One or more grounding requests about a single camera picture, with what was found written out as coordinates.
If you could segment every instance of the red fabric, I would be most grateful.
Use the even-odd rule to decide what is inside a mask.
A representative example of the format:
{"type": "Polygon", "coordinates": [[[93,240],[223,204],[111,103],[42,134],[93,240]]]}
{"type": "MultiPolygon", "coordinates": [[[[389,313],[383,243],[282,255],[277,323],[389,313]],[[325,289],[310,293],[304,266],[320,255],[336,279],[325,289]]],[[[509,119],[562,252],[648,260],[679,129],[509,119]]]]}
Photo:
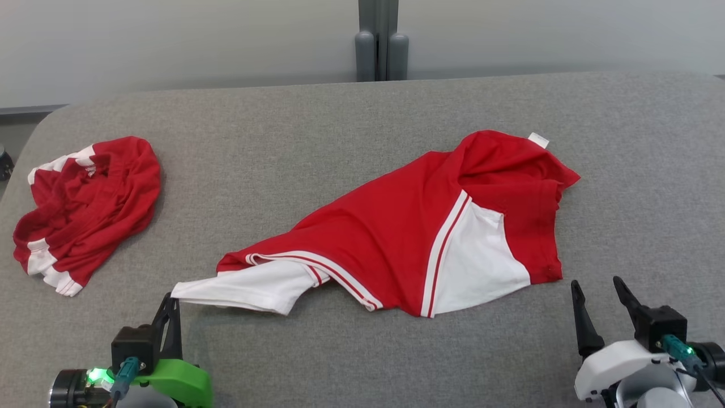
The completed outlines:
{"type": "Polygon", "coordinates": [[[30,190],[38,208],[20,219],[13,234],[15,259],[26,272],[28,243],[44,238],[57,260],[55,271],[69,272],[85,286],[121,241],[151,221],[160,192],[151,145],[128,136],[96,143],[93,151],[92,166],[68,158],[60,171],[35,172],[30,190]]]}
{"type": "Polygon", "coordinates": [[[290,232],[228,253],[217,271],[247,268],[253,253],[309,251],[342,266],[384,307],[419,316],[431,247],[461,189],[505,214],[514,257],[540,283],[561,278],[554,216],[562,191],[578,179],[527,139],[479,131],[453,152],[426,153],[362,185],[290,232]]]}

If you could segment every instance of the gray fabric surface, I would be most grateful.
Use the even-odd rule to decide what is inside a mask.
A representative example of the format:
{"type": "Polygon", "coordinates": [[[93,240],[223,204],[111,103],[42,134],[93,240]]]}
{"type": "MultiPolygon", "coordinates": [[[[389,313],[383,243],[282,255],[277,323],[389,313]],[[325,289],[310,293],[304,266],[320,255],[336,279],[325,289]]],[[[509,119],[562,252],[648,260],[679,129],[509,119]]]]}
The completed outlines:
{"type": "Polygon", "coordinates": [[[725,344],[723,112],[725,83],[689,73],[165,91],[62,108],[0,203],[3,405],[40,407],[58,370],[109,364],[121,326],[150,321],[164,293],[212,276],[224,253],[493,128],[540,133],[582,176],[558,214],[563,281],[432,320],[367,312],[336,284],[287,318],[184,305],[185,358],[211,374],[217,407],[582,407],[572,279],[607,342],[633,332],[619,274],[643,303],[688,317],[691,339],[725,344]],[[12,230],[34,208],[25,175],[129,134],[161,162],[157,214],[64,298],[12,258],[12,230]]]}

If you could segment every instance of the red stripe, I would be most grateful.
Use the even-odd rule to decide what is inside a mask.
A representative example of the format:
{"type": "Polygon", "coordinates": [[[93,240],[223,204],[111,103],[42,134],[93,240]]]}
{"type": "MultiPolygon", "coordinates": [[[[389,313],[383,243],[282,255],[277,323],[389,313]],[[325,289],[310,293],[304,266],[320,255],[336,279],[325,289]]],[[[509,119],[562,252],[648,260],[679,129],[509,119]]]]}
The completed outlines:
{"type": "Polygon", "coordinates": [[[307,264],[305,264],[305,266],[307,268],[309,268],[310,271],[312,271],[313,274],[315,274],[315,277],[318,278],[319,284],[322,285],[322,278],[320,278],[320,275],[317,273],[317,271],[315,271],[315,268],[312,268],[310,265],[307,265],[307,264]]]}
{"type": "Polygon", "coordinates": [[[357,291],[357,289],[355,289],[355,286],[352,286],[352,285],[350,284],[350,282],[348,282],[348,281],[347,281],[347,280],[346,280],[346,279],[345,279],[345,278],[344,278],[344,277],[343,277],[343,276],[342,276],[342,275],[341,275],[341,274],[340,274],[339,272],[337,272],[337,271],[336,271],[335,269],[332,269],[331,267],[329,267],[329,266],[327,266],[327,265],[323,264],[322,262],[319,262],[319,261],[315,261],[314,259],[309,259],[309,258],[305,258],[304,256],[297,256],[297,255],[285,255],[285,256],[277,256],[277,257],[272,257],[272,256],[270,256],[269,258],[297,258],[297,259],[302,259],[303,261],[307,261],[307,262],[312,262],[313,264],[317,264],[317,265],[320,265],[320,266],[322,266],[323,268],[327,268],[327,269],[329,269],[329,270],[330,270],[330,272],[332,272],[332,273],[334,273],[335,275],[337,275],[337,277],[338,277],[338,278],[340,278],[340,280],[341,280],[342,282],[345,282],[345,284],[346,284],[347,286],[349,286],[349,287],[350,287],[350,289],[352,289],[352,291],[353,291],[353,292],[355,292],[355,295],[357,295],[357,297],[358,297],[358,298],[360,298],[360,299],[362,299],[362,300],[364,300],[364,301],[368,302],[368,303],[369,303],[369,304],[370,304],[370,305],[371,305],[371,306],[372,306],[373,308],[375,308],[375,309],[377,309],[377,308],[378,308],[378,305],[376,305],[376,304],[374,304],[374,303],[370,302],[370,301],[369,301],[368,299],[365,299],[365,296],[363,296],[363,295],[362,295],[362,293],[358,292],[358,291],[357,291]]]}
{"type": "Polygon", "coordinates": [[[451,231],[453,231],[453,227],[455,227],[455,223],[458,222],[460,215],[463,213],[463,209],[465,208],[465,205],[468,204],[468,201],[470,199],[471,199],[471,196],[469,195],[463,201],[463,205],[460,206],[460,210],[458,210],[458,214],[456,214],[455,219],[453,220],[453,223],[451,224],[451,227],[448,229],[448,232],[446,232],[446,237],[443,239],[443,245],[441,245],[441,250],[440,250],[440,252],[438,252],[438,261],[436,262],[436,274],[433,275],[433,287],[431,288],[431,305],[430,305],[430,307],[428,307],[428,317],[430,317],[433,314],[433,300],[435,299],[435,295],[436,295],[436,283],[438,282],[438,269],[441,266],[441,258],[443,258],[443,250],[446,248],[446,242],[448,242],[448,237],[451,235],[451,231]]]}

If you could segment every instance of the floor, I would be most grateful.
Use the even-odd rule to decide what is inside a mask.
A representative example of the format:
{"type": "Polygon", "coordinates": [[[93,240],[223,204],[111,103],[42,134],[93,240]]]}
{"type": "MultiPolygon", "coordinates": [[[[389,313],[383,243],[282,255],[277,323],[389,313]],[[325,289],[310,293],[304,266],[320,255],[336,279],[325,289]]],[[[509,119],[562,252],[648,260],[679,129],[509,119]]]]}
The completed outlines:
{"type": "MultiPolygon", "coordinates": [[[[20,156],[22,148],[28,141],[38,123],[47,113],[28,113],[24,115],[0,115],[0,144],[12,158],[13,163],[20,156]]],[[[7,181],[0,181],[0,197],[5,194],[7,181]]]]}

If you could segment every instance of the white sleeve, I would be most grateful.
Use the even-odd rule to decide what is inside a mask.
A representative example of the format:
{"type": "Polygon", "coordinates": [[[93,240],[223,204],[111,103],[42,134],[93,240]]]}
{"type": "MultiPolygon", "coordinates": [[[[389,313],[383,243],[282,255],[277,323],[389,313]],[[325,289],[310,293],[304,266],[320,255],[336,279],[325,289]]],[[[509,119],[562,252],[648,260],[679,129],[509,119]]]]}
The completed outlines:
{"type": "Polygon", "coordinates": [[[241,271],[221,272],[209,279],[179,282],[171,297],[187,303],[241,307],[286,316],[301,294],[327,280],[329,276],[324,272],[311,271],[305,264],[271,261],[241,271]],[[323,280],[312,273],[321,274],[323,280]]]}

